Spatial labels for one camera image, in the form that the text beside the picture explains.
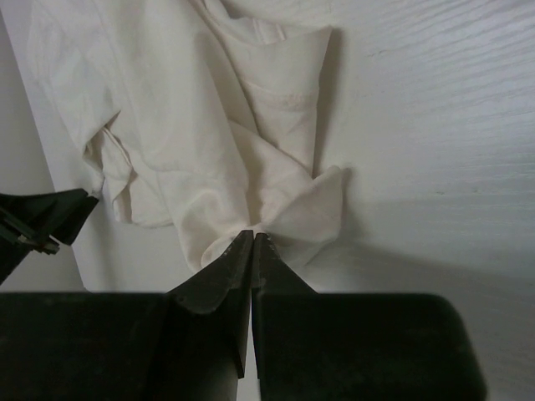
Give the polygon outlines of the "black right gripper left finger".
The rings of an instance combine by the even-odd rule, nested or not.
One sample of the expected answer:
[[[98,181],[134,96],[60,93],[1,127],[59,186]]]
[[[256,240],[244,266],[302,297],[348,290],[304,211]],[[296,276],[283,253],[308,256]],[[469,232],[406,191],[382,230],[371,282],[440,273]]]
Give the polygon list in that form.
[[[166,293],[1,296],[4,400],[233,400],[254,235]]]

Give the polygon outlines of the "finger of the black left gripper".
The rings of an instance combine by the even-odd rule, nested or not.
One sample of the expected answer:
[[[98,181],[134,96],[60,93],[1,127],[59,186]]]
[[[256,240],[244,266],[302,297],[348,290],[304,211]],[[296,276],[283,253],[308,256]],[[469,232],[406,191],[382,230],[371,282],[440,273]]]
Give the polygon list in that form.
[[[99,200],[83,189],[1,195],[1,281],[32,251],[55,255],[74,243]]]

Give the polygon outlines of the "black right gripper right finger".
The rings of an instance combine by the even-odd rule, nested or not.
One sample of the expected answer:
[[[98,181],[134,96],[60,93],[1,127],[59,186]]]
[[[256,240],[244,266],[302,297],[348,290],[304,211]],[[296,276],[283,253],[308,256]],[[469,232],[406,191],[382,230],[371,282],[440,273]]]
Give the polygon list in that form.
[[[264,400],[484,400],[457,310],[426,293],[320,293],[266,234],[252,256],[252,334]]]

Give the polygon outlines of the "white t shirt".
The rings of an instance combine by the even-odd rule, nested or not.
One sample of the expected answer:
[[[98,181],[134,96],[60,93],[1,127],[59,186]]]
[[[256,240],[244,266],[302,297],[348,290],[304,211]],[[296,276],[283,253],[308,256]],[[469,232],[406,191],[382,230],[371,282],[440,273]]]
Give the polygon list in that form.
[[[331,33],[219,1],[35,1],[28,63],[118,221],[174,226],[195,271],[244,230],[302,266],[342,226],[341,170],[313,173]]]

